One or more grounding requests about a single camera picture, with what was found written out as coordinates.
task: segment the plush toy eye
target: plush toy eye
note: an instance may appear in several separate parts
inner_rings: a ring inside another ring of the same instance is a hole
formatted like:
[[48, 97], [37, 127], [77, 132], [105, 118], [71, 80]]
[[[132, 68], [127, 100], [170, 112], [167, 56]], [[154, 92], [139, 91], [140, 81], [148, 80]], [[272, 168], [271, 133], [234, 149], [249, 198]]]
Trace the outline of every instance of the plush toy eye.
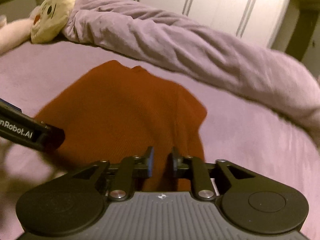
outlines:
[[48, 8], [47, 14], [50, 14], [51, 11], [52, 11], [52, 6], [50, 5], [49, 8]]

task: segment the stuffed animal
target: stuffed animal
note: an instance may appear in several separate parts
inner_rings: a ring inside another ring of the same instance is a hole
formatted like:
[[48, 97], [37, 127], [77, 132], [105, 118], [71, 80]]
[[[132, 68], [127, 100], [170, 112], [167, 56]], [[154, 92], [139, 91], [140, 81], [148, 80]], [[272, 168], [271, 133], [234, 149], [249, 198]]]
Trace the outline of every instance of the stuffed animal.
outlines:
[[0, 55], [31, 39], [32, 43], [52, 41], [67, 24], [76, 0], [44, 0], [29, 18], [7, 24], [0, 16]]

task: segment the door handle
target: door handle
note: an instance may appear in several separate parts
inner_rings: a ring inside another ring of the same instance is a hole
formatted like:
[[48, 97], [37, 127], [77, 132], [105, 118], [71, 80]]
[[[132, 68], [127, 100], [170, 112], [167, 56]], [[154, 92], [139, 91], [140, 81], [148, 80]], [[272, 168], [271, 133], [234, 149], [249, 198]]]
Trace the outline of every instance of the door handle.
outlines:
[[245, 16], [247, 15], [247, 12], [248, 12], [248, 9], [249, 9], [249, 6], [250, 6], [250, 2], [251, 2], [251, 0], [248, 0], [246, 6], [244, 8], [244, 12], [242, 14], [242, 18], [240, 20], [240, 23], [239, 23], [239, 26], [238, 26], [238, 29], [237, 29], [237, 32], [236, 32], [236, 36], [238, 36], [238, 34], [239, 34], [240, 30], [241, 30], [241, 26], [242, 26], [242, 24], [243, 24], [243, 22], [245, 20]]
[[247, 18], [246, 18], [246, 20], [245, 20], [244, 26], [243, 26], [242, 31], [241, 31], [241, 34], [240, 34], [240, 37], [241, 37], [241, 38], [242, 38], [242, 35], [243, 35], [244, 31], [245, 31], [245, 28], [247, 27], [247, 24], [248, 24], [248, 22], [249, 22], [249, 19], [250, 19], [250, 16], [251, 16], [251, 13], [252, 13], [252, 10], [253, 10], [253, 8], [254, 8], [254, 5], [255, 5], [256, 1], [257, 1], [257, 0], [252, 0], [252, 3], [251, 3], [251, 6], [250, 6], [250, 9], [249, 9]]

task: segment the metal pin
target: metal pin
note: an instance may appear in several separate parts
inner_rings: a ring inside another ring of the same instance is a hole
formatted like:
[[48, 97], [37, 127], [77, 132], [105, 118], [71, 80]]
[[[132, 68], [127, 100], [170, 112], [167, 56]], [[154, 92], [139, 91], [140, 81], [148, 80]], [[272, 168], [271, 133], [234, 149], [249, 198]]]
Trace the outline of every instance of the metal pin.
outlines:
[[119, 190], [119, 189], [113, 190], [110, 192], [110, 196], [113, 198], [123, 198], [123, 197], [125, 197], [125, 195], [126, 195], [126, 192], [123, 190]]
[[198, 195], [203, 198], [211, 198], [214, 196], [214, 193], [211, 190], [204, 189], [204, 190], [200, 190], [198, 192]]

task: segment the orange cloth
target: orange cloth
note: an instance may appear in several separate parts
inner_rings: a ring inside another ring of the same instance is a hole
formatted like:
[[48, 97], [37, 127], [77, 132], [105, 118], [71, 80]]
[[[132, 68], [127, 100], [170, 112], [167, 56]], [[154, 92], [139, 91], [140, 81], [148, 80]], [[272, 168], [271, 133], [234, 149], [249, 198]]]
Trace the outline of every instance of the orange cloth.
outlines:
[[205, 117], [206, 109], [182, 86], [113, 60], [82, 76], [35, 119], [65, 131], [65, 141], [50, 155], [66, 167], [120, 163], [153, 146], [153, 176], [143, 190], [174, 191], [189, 190], [189, 183], [179, 180], [177, 189], [163, 176], [167, 156], [176, 146], [181, 155], [204, 158], [198, 129]]

